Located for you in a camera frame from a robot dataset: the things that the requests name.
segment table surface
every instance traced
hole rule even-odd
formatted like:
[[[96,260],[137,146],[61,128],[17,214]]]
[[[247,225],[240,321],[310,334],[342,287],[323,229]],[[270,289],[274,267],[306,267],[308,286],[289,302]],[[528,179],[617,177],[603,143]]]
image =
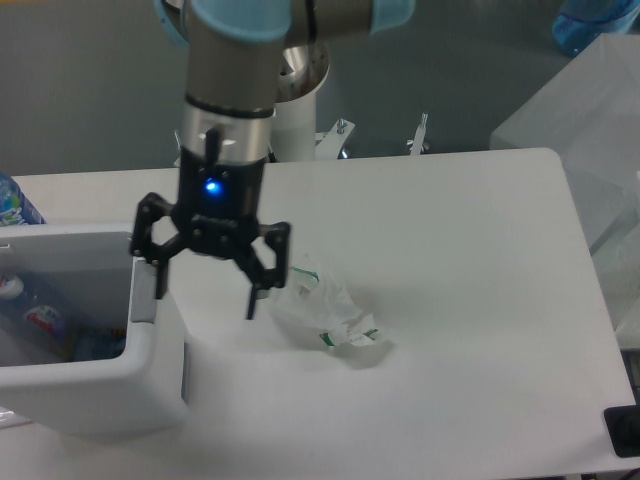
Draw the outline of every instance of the table surface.
[[[176,170],[17,178],[50,222],[129,221]],[[0,431],[6,478],[498,479],[626,469],[602,411],[631,404],[558,157],[549,150],[269,165],[261,220],[342,274],[388,341],[324,348],[242,320],[247,281],[183,253],[185,425],[76,438]]]

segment plastic bag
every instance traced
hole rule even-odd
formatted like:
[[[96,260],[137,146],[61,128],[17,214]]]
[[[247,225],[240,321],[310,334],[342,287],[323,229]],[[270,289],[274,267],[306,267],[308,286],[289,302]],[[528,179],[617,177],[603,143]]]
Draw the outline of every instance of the plastic bag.
[[[380,335],[373,315],[353,303],[344,283],[309,255],[289,269],[287,284],[272,291],[266,307],[273,317],[320,330],[330,347],[374,345]]]

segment white bin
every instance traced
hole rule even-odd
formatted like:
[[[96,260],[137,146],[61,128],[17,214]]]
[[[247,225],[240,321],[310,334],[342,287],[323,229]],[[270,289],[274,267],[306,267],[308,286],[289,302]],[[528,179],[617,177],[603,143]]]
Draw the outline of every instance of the white bin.
[[[117,358],[54,364],[0,336],[0,406],[77,434],[184,421],[188,332],[170,293],[155,300],[155,271],[127,253],[129,236],[122,225],[0,228],[1,270],[34,272],[90,312],[89,326],[127,331]]]

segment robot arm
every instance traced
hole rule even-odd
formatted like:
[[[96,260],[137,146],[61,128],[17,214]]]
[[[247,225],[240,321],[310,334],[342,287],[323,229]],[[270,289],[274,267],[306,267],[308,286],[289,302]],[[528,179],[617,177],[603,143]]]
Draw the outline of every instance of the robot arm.
[[[282,52],[348,33],[404,23],[415,0],[156,0],[169,26],[190,43],[178,200],[150,193],[138,205],[131,253],[157,268],[156,297],[168,284],[169,260],[188,248],[234,260],[256,299],[282,288],[288,271],[287,223],[257,218]],[[178,234],[153,243],[153,223],[171,217]],[[265,268],[252,242],[276,254]]]

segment blue object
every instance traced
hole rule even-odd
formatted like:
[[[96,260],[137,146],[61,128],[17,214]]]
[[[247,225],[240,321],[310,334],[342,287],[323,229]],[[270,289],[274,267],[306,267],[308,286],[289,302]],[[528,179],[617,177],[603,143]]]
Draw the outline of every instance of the blue object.
[[[169,20],[169,17],[167,16],[167,11],[162,5],[162,0],[153,0],[153,5],[156,7],[156,13],[158,14],[160,25],[162,25],[162,28],[164,29],[164,33],[166,33],[167,36],[169,37],[169,41],[177,47],[184,47],[188,45],[189,42],[187,42],[187,40],[180,34],[180,32],[176,29],[176,27],[173,26],[173,23],[171,23],[171,20]],[[182,18],[183,10],[184,9],[180,11],[180,22],[182,24],[182,28],[184,28],[183,18]]]
[[[34,332],[46,333],[59,342],[70,334],[66,305],[51,290],[36,284],[33,278],[0,272],[0,306],[14,311],[18,325]]]
[[[553,36],[575,57],[601,33],[627,33],[640,13],[640,0],[566,0],[553,23]]]
[[[291,25],[291,0],[191,0],[191,11],[218,33],[243,42],[277,40]]]
[[[371,33],[407,23],[416,9],[416,0],[374,0]]]
[[[218,195],[222,192],[222,187],[220,186],[220,184],[211,178],[207,180],[207,183],[204,184],[204,188],[210,195]]]
[[[0,227],[45,223],[11,177],[0,173]]]

